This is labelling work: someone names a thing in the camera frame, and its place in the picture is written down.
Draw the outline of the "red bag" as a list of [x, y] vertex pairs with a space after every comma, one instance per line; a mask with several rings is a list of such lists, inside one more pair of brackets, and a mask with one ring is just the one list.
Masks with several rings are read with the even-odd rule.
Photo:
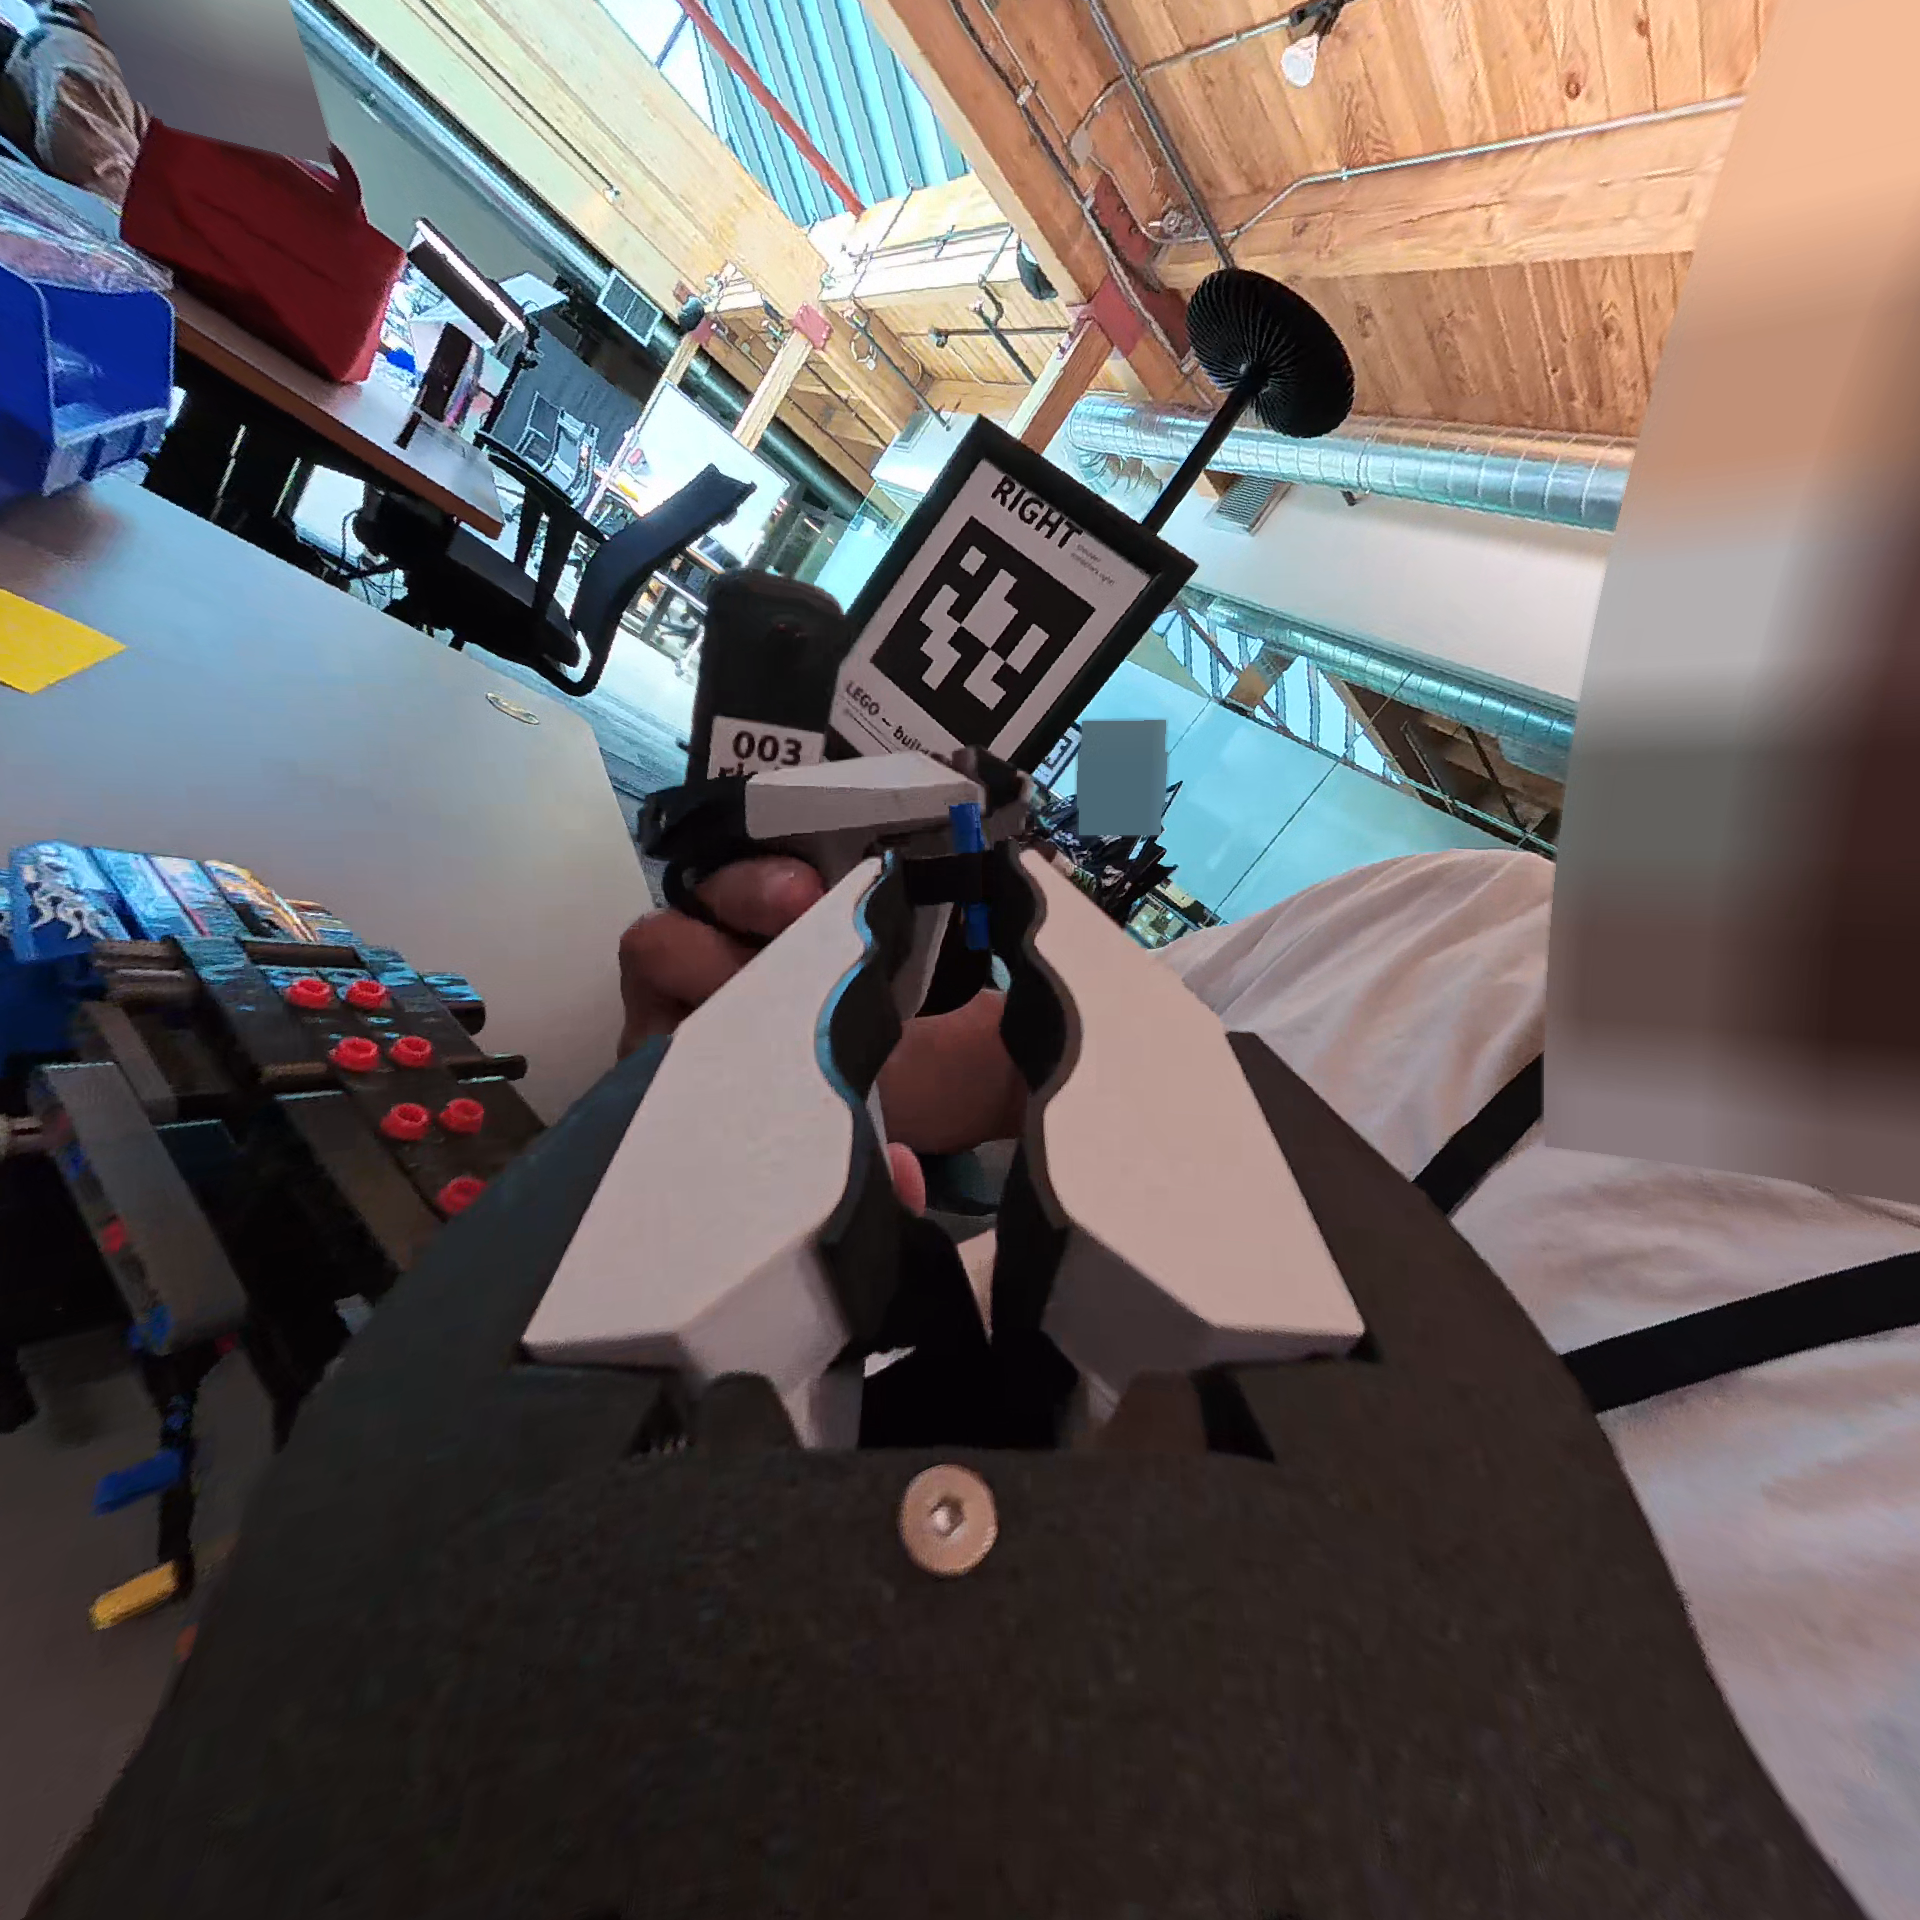
[[302, 369], [365, 382], [406, 255], [365, 215], [337, 149], [317, 167], [151, 119], [122, 240]]

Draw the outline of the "yellow paper note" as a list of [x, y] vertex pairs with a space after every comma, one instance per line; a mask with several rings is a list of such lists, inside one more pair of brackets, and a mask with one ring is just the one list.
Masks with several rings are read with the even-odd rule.
[[126, 653], [120, 640], [106, 639], [71, 615], [1, 590], [1, 656], [5, 689], [38, 695], [76, 680]]

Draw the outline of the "wooden table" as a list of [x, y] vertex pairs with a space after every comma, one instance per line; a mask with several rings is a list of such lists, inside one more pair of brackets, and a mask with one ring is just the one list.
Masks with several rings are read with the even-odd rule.
[[393, 387], [328, 382], [184, 289], [166, 295], [176, 317], [176, 361], [245, 394], [253, 414], [294, 427], [373, 472], [378, 485], [421, 499], [481, 537], [497, 537], [505, 513], [496, 472], [480, 446], [421, 418]]

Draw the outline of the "person's right hand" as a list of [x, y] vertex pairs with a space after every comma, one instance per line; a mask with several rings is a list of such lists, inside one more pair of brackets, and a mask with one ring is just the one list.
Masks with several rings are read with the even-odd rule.
[[[670, 1035], [822, 895], [807, 862], [756, 856], [700, 883], [702, 919], [670, 906], [636, 919], [617, 945], [614, 1056]], [[990, 1222], [946, 1207], [957, 1189], [928, 1200], [928, 1169], [1016, 1139], [1024, 1127], [1026, 1086], [1000, 1043], [1000, 1009], [1004, 994], [986, 987], [948, 1013], [909, 1019], [877, 1080], [897, 1192], [957, 1241], [982, 1235]]]

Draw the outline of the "lego truck model with flames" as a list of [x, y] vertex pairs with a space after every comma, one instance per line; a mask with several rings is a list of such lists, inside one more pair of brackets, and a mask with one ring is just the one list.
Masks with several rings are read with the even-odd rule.
[[481, 994], [222, 861], [5, 856], [5, 1431], [22, 1353], [109, 1333], [157, 1437], [95, 1483], [156, 1503], [156, 1567], [95, 1632], [198, 1583], [201, 1390], [240, 1353], [282, 1445], [426, 1243], [541, 1135]]

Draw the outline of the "red ceiling pipe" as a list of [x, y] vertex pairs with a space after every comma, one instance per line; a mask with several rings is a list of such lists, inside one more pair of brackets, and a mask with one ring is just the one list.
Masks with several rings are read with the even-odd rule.
[[686, 23], [702, 38], [702, 42], [714, 53], [720, 64], [736, 79], [736, 83], [748, 93], [748, 97], [768, 115], [774, 129], [786, 137], [786, 142], [794, 149], [794, 154], [804, 160], [807, 170], [832, 192], [840, 208], [849, 215], [858, 218], [865, 214], [864, 202], [853, 191], [849, 181], [846, 181], [832, 163], [820, 154], [820, 149], [810, 142], [804, 134], [802, 123], [780, 103], [780, 98], [765, 87], [758, 72], [751, 62], [740, 56], [733, 42], [722, 35], [709, 9], [700, 3], [679, 3]]

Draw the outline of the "clear plastic bag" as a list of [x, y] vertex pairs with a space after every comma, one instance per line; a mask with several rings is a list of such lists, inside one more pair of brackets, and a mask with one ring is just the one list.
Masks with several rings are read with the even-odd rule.
[[173, 277], [134, 251], [119, 214], [1, 145], [1, 269], [25, 281], [94, 295], [168, 295]]

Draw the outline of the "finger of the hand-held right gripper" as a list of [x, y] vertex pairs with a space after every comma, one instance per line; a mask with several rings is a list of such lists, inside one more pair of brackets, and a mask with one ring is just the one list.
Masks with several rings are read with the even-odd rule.
[[742, 791], [742, 858], [794, 862], [826, 895], [865, 861], [946, 858], [951, 807], [984, 799], [982, 782], [924, 753], [764, 774]]

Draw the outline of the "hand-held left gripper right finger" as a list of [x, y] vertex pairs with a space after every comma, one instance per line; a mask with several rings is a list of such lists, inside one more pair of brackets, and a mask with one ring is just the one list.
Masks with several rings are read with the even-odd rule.
[[1271, 1450], [1244, 1369], [1359, 1310], [1222, 1022], [1040, 854], [996, 854], [1024, 1083], [992, 1270], [992, 1450]]

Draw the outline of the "black ribbed disc on rod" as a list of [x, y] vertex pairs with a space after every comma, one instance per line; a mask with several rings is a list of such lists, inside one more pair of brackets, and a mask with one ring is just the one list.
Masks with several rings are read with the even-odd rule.
[[1313, 442], [1353, 409], [1353, 361], [1328, 321], [1281, 281], [1239, 269], [1202, 279], [1186, 306], [1188, 347], [1222, 402], [1186, 454], [1142, 529], [1156, 535], [1210, 467], [1236, 421], [1257, 413], [1288, 440]]

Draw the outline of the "person's white shirt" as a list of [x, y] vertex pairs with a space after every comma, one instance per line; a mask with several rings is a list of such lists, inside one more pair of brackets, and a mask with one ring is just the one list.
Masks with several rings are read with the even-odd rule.
[[[1551, 867], [1404, 856], [1156, 952], [1413, 1177], [1544, 1047]], [[1560, 1353], [1913, 1257], [1914, 1207], [1548, 1145], [1454, 1213]], [[1600, 1421], [1720, 1691], [1869, 1917], [1918, 1917], [1918, 1333]]]

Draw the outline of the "blue plastic bin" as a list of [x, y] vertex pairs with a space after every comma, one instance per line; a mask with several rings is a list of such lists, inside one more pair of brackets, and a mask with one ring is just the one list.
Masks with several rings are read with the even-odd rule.
[[151, 459], [170, 421], [173, 344], [162, 294], [1, 270], [1, 499], [60, 497]]

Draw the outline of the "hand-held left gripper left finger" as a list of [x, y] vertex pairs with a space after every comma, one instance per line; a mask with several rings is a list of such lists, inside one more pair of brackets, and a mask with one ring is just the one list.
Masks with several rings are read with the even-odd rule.
[[921, 1222], [872, 1081], [901, 1035], [912, 906], [857, 862], [668, 1043], [521, 1344], [530, 1360], [773, 1387], [849, 1450], [865, 1358], [909, 1343]]

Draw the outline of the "silver ventilation duct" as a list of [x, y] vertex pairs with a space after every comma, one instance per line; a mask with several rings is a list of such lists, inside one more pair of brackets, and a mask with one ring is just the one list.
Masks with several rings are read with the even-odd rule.
[[1404, 706], [1446, 719], [1500, 746], [1512, 767], [1560, 785], [1568, 777], [1577, 710], [1456, 663], [1415, 656], [1383, 640], [1356, 639], [1218, 592], [1188, 587], [1184, 609], [1285, 656], [1306, 659], [1335, 682], [1380, 693]]
[[[1093, 394], [1072, 407], [1062, 440], [1093, 490], [1140, 511], [1213, 423], [1198, 407]], [[1383, 417], [1353, 417], [1322, 437], [1298, 440], [1248, 409], [1210, 449], [1206, 470], [1234, 483], [1383, 497], [1608, 535], [1634, 456], [1632, 440]]]

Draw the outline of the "black office chair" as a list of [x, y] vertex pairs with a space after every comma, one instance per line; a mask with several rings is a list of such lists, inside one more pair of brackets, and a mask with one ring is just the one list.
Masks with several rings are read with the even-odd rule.
[[388, 611], [421, 634], [445, 634], [453, 650], [521, 666], [570, 701], [596, 691], [642, 587], [751, 497], [751, 483], [706, 467], [607, 535], [518, 456], [492, 440], [481, 446], [521, 480], [513, 559], [464, 529], [442, 546], [417, 545], [398, 557], [405, 590]]

